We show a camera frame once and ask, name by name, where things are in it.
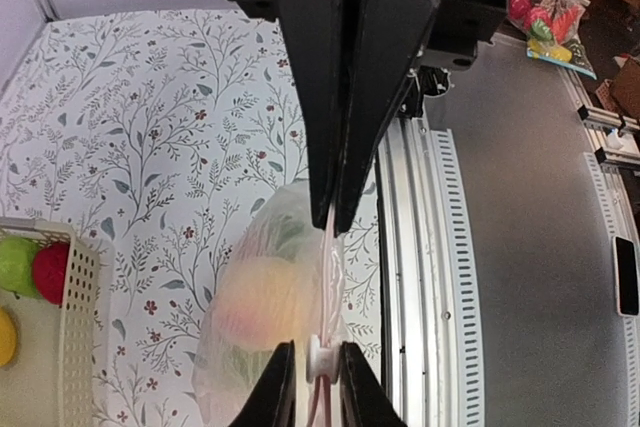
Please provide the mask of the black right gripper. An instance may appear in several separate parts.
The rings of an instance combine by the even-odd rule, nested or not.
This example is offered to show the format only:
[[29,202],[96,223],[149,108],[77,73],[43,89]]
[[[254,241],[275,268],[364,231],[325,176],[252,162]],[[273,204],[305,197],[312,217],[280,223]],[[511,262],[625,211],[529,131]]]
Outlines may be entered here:
[[[276,0],[229,0],[250,18],[279,22]],[[335,232],[353,223],[376,149],[426,68],[469,68],[506,15],[506,0],[343,0],[344,134]]]

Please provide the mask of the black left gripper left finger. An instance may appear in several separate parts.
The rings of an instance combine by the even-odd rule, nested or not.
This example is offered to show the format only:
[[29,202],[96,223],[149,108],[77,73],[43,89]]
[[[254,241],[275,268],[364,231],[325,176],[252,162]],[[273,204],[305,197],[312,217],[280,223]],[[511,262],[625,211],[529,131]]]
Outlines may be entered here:
[[291,427],[296,420],[295,343],[280,343],[229,427]]

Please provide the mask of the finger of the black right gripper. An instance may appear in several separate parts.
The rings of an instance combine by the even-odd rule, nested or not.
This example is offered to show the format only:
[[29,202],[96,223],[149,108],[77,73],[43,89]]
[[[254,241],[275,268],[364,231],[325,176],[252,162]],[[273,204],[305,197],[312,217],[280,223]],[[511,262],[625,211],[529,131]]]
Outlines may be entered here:
[[276,0],[286,51],[303,114],[311,218],[316,228],[348,228],[341,202],[344,147],[343,0]]

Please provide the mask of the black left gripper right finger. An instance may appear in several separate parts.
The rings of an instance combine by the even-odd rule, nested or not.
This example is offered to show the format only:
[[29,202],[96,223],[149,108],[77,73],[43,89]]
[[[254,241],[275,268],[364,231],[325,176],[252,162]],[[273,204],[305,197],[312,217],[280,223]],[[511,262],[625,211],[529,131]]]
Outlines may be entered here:
[[406,427],[356,343],[340,347],[339,384],[343,426]]

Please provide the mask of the orange toy fruit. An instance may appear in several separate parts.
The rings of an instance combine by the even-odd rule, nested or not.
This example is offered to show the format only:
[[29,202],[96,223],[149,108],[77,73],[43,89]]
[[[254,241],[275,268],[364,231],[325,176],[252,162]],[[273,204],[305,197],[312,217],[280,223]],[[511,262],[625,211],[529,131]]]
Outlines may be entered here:
[[211,314],[222,338],[249,352],[306,341],[320,320],[319,277],[312,264],[253,257],[231,265]]

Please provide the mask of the pink zip top bag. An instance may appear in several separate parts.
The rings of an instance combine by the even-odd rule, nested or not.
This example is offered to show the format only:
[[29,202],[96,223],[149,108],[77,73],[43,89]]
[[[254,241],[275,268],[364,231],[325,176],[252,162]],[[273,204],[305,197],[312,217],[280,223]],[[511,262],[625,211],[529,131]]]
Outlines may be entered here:
[[313,387],[306,380],[312,336],[336,345],[342,318],[344,241],[312,225],[309,186],[278,188],[258,210],[216,281],[194,360],[202,422],[227,426],[240,413],[278,344],[296,349],[299,426]]

